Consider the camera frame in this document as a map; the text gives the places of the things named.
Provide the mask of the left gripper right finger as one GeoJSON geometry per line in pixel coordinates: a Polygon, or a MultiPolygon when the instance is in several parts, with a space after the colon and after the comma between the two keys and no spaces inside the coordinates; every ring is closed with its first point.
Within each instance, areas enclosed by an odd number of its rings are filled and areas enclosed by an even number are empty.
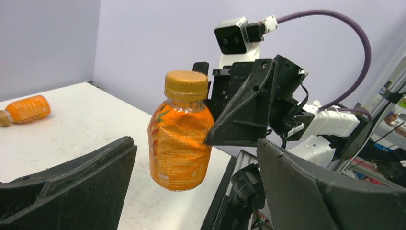
{"type": "Polygon", "coordinates": [[[257,143],[257,158],[276,230],[403,230],[405,189],[359,181],[273,144],[257,143]]]}

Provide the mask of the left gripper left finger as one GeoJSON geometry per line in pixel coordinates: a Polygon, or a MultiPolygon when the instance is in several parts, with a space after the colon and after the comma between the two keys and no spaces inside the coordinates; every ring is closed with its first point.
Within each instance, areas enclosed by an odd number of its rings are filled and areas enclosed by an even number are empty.
{"type": "Polygon", "coordinates": [[[3,230],[115,230],[137,152],[122,137],[93,152],[0,185],[3,230]]]}

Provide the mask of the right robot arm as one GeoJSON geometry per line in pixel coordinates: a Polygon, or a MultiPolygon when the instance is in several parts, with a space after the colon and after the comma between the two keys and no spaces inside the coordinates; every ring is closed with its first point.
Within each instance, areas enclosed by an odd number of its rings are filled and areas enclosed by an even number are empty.
{"type": "MultiPolygon", "coordinates": [[[[255,147],[260,138],[276,133],[283,143],[302,137],[320,137],[335,160],[348,160],[361,149],[358,135],[372,126],[368,112],[340,107],[323,108],[296,101],[292,94],[306,71],[277,55],[221,65],[213,70],[212,97],[205,100],[214,126],[205,143],[214,146],[255,147]]],[[[264,208],[267,188],[258,164],[238,167],[231,160],[202,224],[203,230],[246,230],[252,214],[264,208]]]]}

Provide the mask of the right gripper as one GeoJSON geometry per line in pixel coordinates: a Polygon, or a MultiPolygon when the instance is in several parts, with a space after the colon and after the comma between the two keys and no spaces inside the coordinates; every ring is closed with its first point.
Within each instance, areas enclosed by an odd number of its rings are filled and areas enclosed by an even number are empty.
{"type": "Polygon", "coordinates": [[[212,94],[205,101],[214,125],[205,143],[254,147],[271,132],[290,130],[302,105],[293,93],[306,72],[284,56],[237,62],[212,71],[212,94]]]}

